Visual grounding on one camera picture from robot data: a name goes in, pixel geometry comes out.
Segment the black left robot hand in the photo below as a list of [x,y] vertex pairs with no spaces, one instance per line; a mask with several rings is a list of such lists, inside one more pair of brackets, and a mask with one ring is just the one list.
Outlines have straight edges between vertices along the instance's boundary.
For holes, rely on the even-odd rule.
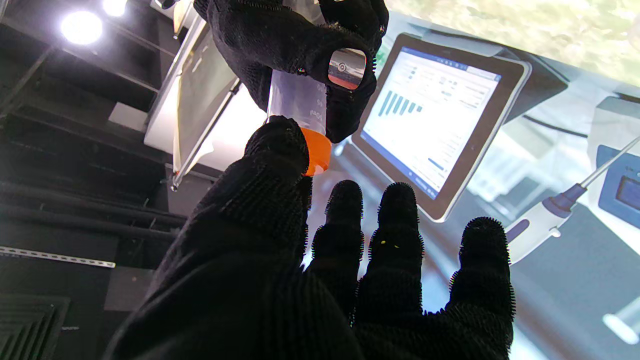
[[413,189],[382,194],[364,250],[362,192],[336,183],[303,267],[313,180],[294,120],[273,116],[202,198],[105,360],[507,360],[515,294],[503,226],[462,233],[450,299],[422,308]]

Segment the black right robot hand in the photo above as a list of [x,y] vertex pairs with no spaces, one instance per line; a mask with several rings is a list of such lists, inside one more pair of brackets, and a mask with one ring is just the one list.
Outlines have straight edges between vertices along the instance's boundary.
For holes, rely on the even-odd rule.
[[[334,144],[352,135],[374,94],[375,55],[389,23],[382,0],[322,0],[326,20],[314,25],[281,0],[195,0],[215,46],[256,105],[268,109],[273,71],[308,76],[327,86],[326,135]],[[366,68],[356,89],[329,78],[330,59],[342,49],[362,51]]]

